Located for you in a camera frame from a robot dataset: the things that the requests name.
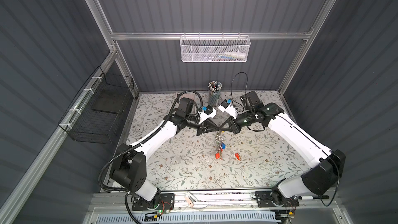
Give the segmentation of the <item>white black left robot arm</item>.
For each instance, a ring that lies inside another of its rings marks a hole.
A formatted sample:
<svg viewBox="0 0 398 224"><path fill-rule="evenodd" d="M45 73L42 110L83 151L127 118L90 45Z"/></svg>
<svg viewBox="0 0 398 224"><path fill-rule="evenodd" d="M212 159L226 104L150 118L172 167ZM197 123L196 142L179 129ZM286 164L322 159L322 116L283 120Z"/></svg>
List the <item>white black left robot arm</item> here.
<svg viewBox="0 0 398 224"><path fill-rule="evenodd" d="M147 161L168 140L182 129L189 127L200 133L208 130L209 119L216 116L216 109L201 106L191 113L194 101L189 98L175 100L171 110L154 130L136 143L118 147L118 157L113 160L109 177L122 186L122 190L156 205L161 191L147 179Z"/></svg>

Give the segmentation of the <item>red key tag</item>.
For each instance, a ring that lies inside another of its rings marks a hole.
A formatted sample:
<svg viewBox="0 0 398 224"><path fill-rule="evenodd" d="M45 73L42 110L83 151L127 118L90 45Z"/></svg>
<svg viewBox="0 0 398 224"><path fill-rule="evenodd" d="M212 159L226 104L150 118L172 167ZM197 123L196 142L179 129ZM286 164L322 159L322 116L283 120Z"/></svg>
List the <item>red key tag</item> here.
<svg viewBox="0 0 398 224"><path fill-rule="evenodd" d="M240 158L239 153L236 152L234 155L235 155L235 158L236 158L238 161L241 161L241 158Z"/></svg>

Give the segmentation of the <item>round metal key organizer plate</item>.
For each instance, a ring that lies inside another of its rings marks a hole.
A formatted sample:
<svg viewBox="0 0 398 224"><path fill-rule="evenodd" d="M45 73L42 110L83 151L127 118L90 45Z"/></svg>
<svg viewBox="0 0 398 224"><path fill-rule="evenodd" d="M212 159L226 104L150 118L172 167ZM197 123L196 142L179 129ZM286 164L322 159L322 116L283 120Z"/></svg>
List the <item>round metal key organizer plate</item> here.
<svg viewBox="0 0 398 224"><path fill-rule="evenodd" d="M215 158L216 159L220 159L221 154L222 154L222 152L224 151L224 148L225 148L225 143L222 140L221 131L218 131L215 134L215 147L216 147Z"/></svg>

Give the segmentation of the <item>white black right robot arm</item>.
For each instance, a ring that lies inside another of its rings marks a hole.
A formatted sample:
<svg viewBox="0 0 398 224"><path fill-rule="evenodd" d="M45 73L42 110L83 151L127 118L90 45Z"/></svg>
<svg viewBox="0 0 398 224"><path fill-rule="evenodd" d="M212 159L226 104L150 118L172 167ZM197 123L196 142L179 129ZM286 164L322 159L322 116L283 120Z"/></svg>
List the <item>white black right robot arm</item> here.
<svg viewBox="0 0 398 224"><path fill-rule="evenodd" d="M260 123L281 136L297 151L309 166L304 173L283 179L272 187L271 199L275 206L283 206L294 197L321 197L331 187L338 188L343 175L346 156L340 150L331 150L299 127L275 103L264 104L251 91L240 97L244 111L238 113L233 100L224 100L218 107L228 113L227 123L234 134L242 128Z"/></svg>

